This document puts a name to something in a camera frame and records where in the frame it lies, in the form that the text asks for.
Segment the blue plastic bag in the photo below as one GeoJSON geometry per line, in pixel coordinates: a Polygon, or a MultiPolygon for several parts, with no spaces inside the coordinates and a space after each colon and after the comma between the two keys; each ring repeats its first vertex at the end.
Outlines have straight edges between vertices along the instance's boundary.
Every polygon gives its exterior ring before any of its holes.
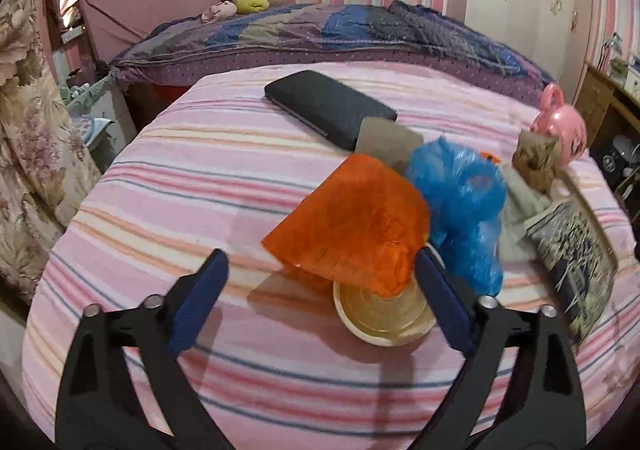
{"type": "Polygon", "coordinates": [[[451,273],[478,294],[495,296],[503,274],[496,257],[498,215],[507,187],[494,163],[443,136],[416,149],[405,177],[431,209],[431,244],[451,273]]]}

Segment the striped bedsheet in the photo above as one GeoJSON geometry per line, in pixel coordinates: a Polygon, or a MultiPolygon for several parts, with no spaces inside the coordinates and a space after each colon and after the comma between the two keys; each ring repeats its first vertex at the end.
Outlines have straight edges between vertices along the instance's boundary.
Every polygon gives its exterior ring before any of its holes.
{"type": "MultiPolygon", "coordinates": [[[[117,158],[57,243],[33,301],[24,342],[28,409],[54,433],[58,384],[82,308],[136,306],[191,273],[212,248],[230,255],[230,280],[197,347],[180,364],[239,450],[406,448],[434,412],[462,358],[436,327],[403,348],[376,348],[340,323],[330,285],[288,279],[260,240],[342,162],[344,152],[271,107],[263,87],[300,66],[203,78],[117,158]]],[[[434,140],[510,159],[536,109],[421,66],[317,64],[398,110],[434,140]]],[[[596,330],[577,354],[593,436],[638,372],[640,268],[625,215],[589,157],[571,174],[615,247],[620,272],[596,330]]],[[[500,300],[536,310],[548,289],[539,264],[505,266],[500,300]]],[[[139,356],[127,353],[150,422],[166,428],[139,356]]],[[[507,351],[478,423],[505,392],[507,351]]]]}

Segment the black case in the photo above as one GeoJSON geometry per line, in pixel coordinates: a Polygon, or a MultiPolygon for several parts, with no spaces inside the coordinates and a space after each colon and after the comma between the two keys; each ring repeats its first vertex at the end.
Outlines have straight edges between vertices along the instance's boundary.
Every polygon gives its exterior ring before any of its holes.
{"type": "Polygon", "coordinates": [[[364,118],[395,121],[396,112],[366,94],[315,71],[300,71],[264,88],[267,98],[329,141],[355,150],[364,118]]]}

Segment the crumpled orange plastic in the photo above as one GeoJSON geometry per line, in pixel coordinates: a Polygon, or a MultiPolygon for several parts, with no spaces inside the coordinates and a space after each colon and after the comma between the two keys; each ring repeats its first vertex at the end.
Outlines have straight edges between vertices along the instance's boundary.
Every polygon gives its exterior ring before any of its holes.
{"type": "Polygon", "coordinates": [[[390,298],[409,282],[429,224],[427,203],[411,183],[377,159],[354,154],[262,245],[284,266],[390,298]]]}

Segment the silver bolt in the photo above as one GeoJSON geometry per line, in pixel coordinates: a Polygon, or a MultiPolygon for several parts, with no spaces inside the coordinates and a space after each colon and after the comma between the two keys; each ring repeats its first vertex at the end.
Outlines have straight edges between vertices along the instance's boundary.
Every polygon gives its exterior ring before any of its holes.
{"type": "Polygon", "coordinates": [[[485,309],[495,309],[498,307],[498,301],[493,296],[481,295],[478,297],[478,303],[485,309]]]}
{"type": "Polygon", "coordinates": [[[156,309],[164,303],[164,297],[160,295],[149,295],[145,298],[144,304],[147,309],[156,309]]]}
{"type": "Polygon", "coordinates": [[[555,318],[558,316],[558,311],[556,311],[556,308],[552,305],[543,305],[540,308],[540,312],[547,318],[555,318]]]}
{"type": "Polygon", "coordinates": [[[89,304],[82,311],[82,315],[91,318],[92,316],[96,316],[100,311],[102,311],[102,308],[99,304],[89,304]]]}

